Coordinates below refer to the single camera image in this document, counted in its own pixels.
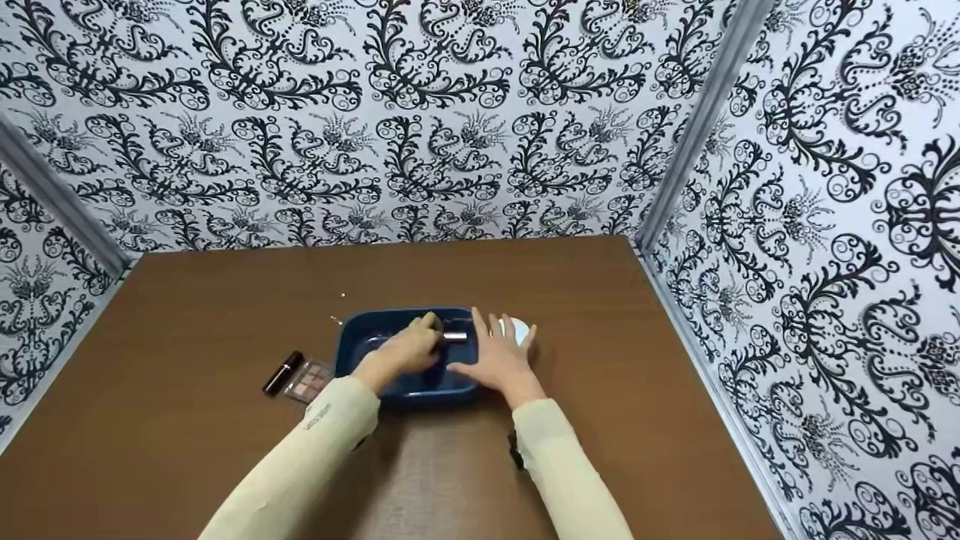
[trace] wall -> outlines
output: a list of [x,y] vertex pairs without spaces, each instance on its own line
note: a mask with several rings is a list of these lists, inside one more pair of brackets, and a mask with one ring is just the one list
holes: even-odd
[[960,5],[778,0],[652,255],[787,518],[960,538]]
[[0,452],[112,283],[0,163]]
[[130,252],[634,233],[729,0],[5,0],[0,97]]

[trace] brown table top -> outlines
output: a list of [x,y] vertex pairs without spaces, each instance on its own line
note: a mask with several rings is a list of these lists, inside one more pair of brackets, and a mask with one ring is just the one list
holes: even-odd
[[[540,325],[536,370],[638,540],[779,537],[622,237],[146,256],[0,456],[0,536],[194,538],[301,417],[260,393],[290,351],[331,357],[331,317],[471,304]],[[384,414],[309,537],[553,537],[510,429],[489,394]]]

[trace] sleeve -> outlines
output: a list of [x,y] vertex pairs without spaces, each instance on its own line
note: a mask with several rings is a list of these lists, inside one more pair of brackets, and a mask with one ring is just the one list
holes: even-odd
[[373,432],[380,402],[359,380],[335,379],[303,420],[240,481],[200,540],[284,539],[350,452]]
[[524,468],[537,485],[560,540],[633,539],[555,401],[521,406],[514,411],[514,423]]

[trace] blue container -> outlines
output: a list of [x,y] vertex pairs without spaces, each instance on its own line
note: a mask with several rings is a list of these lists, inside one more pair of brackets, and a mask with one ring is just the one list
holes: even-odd
[[353,368],[370,351],[379,349],[415,317],[433,311],[444,324],[444,331],[465,331],[467,341],[440,345],[440,359],[423,373],[401,375],[380,392],[386,405],[453,405],[472,401],[477,383],[458,373],[446,371],[451,362],[473,364],[477,361],[477,336],[469,309],[462,307],[409,307],[358,313],[344,323],[337,346],[336,377],[353,373]]

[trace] damask pattern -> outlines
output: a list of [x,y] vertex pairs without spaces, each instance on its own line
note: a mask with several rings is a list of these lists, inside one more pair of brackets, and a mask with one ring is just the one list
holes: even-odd
[[113,279],[3,163],[0,201],[2,449]]
[[653,254],[801,537],[960,538],[960,6],[921,4],[777,0]]
[[632,234],[732,7],[3,0],[0,101],[130,252]]

